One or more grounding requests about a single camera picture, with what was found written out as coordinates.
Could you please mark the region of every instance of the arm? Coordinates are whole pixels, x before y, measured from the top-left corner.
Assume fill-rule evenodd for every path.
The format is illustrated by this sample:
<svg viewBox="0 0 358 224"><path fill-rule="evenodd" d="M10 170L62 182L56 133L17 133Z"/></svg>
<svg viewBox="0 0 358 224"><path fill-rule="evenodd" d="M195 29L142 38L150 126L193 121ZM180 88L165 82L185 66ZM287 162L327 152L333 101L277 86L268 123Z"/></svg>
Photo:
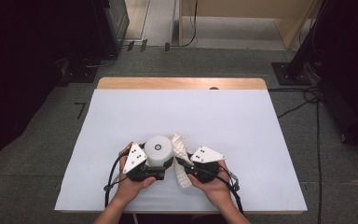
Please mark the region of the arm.
<svg viewBox="0 0 358 224"><path fill-rule="evenodd" d="M132 143L129 143L126 148L120 151L119 154L125 152L128 148L131 147ZM120 180L126 178L126 175L123 174L122 170L126 163L126 158L123 157L119 161L120 166ZM139 194L142 189L148 188L156 181L155 177L148 177L142 182L132 182L128 178L118 183L118 188L115 196L113 196L112 201L107 205L104 211L100 216L95 220L94 224L116 224L120 220L121 214L124 211L124 208L132 202Z"/></svg>
<svg viewBox="0 0 358 224"><path fill-rule="evenodd" d="M219 161L218 163L228 170L224 161ZM219 176L226 181L229 180L229 176L226 172L220 172ZM208 200L222 213L222 216L228 224L250 224L248 219L237 209L234 202L232 202L230 191L222 181L214 179L209 183L201 184L193 175L188 175L188 178L190 178L194 187L201 189L205 193Z"/></svg>

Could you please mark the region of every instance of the person's left hand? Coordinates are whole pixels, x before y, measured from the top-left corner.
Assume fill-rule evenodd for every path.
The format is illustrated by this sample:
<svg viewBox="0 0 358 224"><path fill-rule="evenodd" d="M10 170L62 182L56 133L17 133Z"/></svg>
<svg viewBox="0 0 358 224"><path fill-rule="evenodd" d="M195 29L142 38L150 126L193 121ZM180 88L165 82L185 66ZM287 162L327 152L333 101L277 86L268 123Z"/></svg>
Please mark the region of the person's left hand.
<svg viewBox="0 0 358 224"><path fill-rule="evenodd" d="M131 148L132 142L130 142L123 150L119 152L119 155L124 153L126 150ZM117 191L115 196L113 197L112 201L115 201L116 203L119 203L121 206L127 206L132 200L136 198L136 196L139 194L139 192L142 189L148 188L150 185L152 185L155 181L155 177L148 177L142 182L134 182L127 178L125 174L123 174L123 168L126 163L127 157L122 157L119 161L120 166L120 178L119 180L122 180L125 178L125 180L118 183Z"/></svg>

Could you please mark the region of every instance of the gray carpet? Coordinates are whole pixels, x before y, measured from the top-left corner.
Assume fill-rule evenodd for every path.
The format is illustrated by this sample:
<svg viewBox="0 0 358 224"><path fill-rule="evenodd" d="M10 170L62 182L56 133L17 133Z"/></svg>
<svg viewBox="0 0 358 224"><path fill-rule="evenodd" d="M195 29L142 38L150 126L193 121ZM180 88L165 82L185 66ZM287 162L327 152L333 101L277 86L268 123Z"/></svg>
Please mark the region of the gray carpet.
<svg viewBox="0 0 358 224"><path fill-rule="evenodd" d="M98 214L54 211L62 178L101 77L261 77L279 88L271 62L293 51L146 48L122 50L92 84L57 87L25 133L0 152L0 224L92 223ZM271 92L277 115L304 102L302 93ZM86 109L78 119L81 105ZM328 105L320 103L323 172L322 223L358 223L358 146L342 145ZM316 105L280 118L282 132L309 211L301 215L249 215L252 223L317 223L319 207Z"/></svg>

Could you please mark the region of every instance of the white cylindrical object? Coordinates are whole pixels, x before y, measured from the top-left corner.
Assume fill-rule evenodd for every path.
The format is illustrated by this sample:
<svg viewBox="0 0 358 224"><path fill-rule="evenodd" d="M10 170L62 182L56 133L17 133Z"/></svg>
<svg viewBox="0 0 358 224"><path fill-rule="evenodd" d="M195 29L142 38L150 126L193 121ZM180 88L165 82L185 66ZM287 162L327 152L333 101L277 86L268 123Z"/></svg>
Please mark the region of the white cylindrical object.
<svg viewBox="0 0 358 224"><path fill-rule="evenodd" d="M151 167L163 166L173 156L172 142L165 136L154 136L145 143L147 164Z"/></svg>

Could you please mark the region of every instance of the white tabletop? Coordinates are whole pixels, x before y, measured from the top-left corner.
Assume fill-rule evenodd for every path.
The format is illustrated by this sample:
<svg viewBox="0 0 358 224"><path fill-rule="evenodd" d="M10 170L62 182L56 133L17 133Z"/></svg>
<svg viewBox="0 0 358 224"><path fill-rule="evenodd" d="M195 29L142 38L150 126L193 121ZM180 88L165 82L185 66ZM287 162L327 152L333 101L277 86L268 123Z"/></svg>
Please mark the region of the white tabletop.
<svg viewBox="0 0 358 224"><path fill-rule="evenodd" d="M267 90L96 90L55 210L103 211L103 187L118 152L130 141L143 143L177 132L193 152L204 145L227 157L228 168L240 180L238 193L245 212L307 210ZM199 189L181 189L170 168L164 180L141 191L126 211L216 209Z"/></svg>

